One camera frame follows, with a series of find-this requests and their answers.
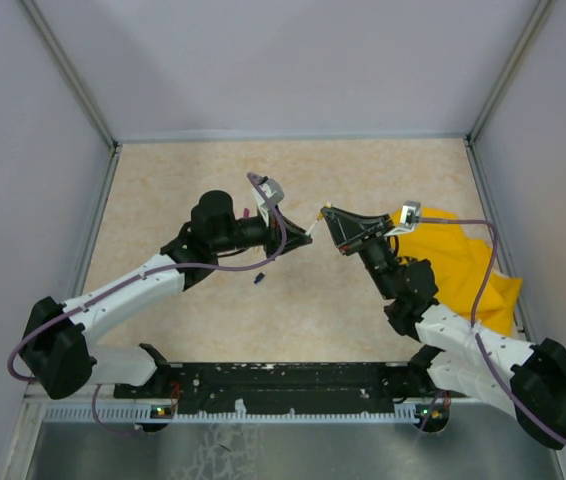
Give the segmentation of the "white pen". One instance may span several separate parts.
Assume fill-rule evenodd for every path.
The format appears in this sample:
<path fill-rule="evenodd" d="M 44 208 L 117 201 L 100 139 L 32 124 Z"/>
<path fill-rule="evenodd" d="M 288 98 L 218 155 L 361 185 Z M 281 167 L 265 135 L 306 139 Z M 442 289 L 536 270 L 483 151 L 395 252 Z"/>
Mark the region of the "white pen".
<path fill-rule="evenodd" d="M 318 224 L 323 220 L 323 214 L 319 213 L 316 217 L 316 219 L 314 220 L 314 222 L 306 229 L 305 234 L 309 237 L 312 236 L 315 228 L 318 226 Z"/>

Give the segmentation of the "blue pen cap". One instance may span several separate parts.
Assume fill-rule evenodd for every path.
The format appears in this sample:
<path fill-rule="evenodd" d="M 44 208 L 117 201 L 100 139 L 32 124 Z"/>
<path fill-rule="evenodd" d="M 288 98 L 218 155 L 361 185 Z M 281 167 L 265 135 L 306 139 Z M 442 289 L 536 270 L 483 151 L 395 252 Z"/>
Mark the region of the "blue pen cap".
<path fill-rule="evenodd" d="M 258 285 L 264 280 L 264 278 L 265 278 L 265 274 L 263 272 L 259 272 L 254 279 L 254 284 Z"/>

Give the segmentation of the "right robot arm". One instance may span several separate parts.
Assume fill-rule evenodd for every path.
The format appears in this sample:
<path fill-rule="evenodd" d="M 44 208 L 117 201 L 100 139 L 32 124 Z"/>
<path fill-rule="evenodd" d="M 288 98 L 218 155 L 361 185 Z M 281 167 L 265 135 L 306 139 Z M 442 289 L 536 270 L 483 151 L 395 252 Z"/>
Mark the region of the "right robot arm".
<path fill-rule="evenodd" d="M 436 299 L 430 261 L 403 264 L 389 245 L 391 236 L 446 219 L 424 216 L 417 202 L 403 205 L 399 222 L 332 206 L 321 213 L 337 250 L 358 255 L 387 300 L 384 312 L 395 332 L 422 344 L 409 372 L 417 393 L 444 390 L 478 399 L 515 418 L 538 443 L 566 447 L 566 348 L 550 338 L 535 344 L 499 334 L 477 317 L 464 319 Z"/>

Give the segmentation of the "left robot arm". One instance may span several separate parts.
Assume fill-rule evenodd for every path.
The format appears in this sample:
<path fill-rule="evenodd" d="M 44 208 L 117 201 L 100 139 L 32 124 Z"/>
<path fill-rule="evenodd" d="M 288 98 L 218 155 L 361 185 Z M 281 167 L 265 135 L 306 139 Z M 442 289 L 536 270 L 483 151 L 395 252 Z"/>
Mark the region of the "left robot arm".
<path fill-rule="evenodd" d="M 115 347 L 100 339 L 115 326 L 164 297 L 179 295 L 222 270 L 219 260 L 260 247 L 266 260 L 311 244 L 305 230 L 278 208 L 281 193 L 255 190 L 257 213 L 238 218 L 232 197 L 220 190 L 203 194 L 176 238 L 140 267 L 93 292 L 57 302 L 45 297 L 32 307 L 22 340 L 10 353 L 9 374 L 21 359 L 53 400 L 87 385 L 128 385 L 147 395 L 164 394 L 171 373 L 150 345 Z"/>

